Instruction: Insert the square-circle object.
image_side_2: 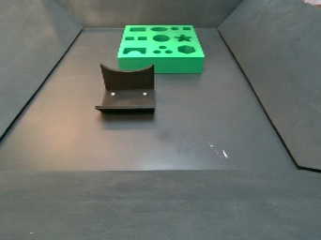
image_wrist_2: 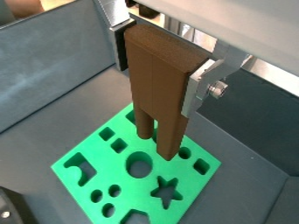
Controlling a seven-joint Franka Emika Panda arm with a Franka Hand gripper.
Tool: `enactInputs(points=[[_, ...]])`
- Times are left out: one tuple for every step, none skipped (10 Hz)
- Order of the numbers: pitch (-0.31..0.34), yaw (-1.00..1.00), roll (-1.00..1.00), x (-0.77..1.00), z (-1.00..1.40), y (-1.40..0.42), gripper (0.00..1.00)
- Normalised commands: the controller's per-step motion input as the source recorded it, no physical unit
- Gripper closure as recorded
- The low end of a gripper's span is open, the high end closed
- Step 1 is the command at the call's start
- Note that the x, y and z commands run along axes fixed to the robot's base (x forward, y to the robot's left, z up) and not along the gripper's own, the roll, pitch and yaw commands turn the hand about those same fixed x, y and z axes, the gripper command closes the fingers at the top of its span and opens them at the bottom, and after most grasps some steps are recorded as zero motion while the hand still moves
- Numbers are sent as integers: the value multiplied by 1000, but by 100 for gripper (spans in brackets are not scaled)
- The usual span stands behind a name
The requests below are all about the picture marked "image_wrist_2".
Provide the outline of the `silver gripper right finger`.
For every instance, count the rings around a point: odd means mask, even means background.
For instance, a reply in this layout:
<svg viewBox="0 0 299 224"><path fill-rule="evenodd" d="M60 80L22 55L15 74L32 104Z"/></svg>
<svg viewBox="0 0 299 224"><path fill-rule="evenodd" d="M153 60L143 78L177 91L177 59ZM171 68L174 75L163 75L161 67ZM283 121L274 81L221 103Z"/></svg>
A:
<svg viewBox="0 0 299 224"><path fill-rule="evenodd" d="M219 99L229 85L222 81L242 67L249 54L235 46L218 40L209 61L194 72L189 79L186 95L182 105L182 114L191 116L203 104L209 95Z"/></svg>

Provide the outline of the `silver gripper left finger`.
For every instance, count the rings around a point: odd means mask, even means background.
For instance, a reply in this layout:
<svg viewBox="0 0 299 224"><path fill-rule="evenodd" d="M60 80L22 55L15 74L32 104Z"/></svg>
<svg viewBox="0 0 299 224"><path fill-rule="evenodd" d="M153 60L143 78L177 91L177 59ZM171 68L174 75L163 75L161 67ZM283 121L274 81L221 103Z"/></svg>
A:
<svg viewBox="0 0 299 224"><path fill-rule="evenodd" d="M94 0L94 3L107 24L116 67L120 71L124 71L127 70L124 33L127 28L137 24L137 21L130 17L126 0Z"/></svg>

